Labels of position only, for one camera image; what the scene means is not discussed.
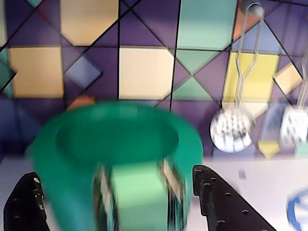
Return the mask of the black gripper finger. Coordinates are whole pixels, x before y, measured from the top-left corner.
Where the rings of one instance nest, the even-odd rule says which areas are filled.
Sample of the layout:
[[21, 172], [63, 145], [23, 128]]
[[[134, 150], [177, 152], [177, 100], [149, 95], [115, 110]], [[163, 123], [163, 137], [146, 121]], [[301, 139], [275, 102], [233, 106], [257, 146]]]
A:
[[199, 197], [209, 231], [275, 231], [230, 184], [204, 165], [193, 166], [193, 193]]
[[36, 172], [24, 174], [3, 209], [5, 231], [48, 231], [44, 193]]

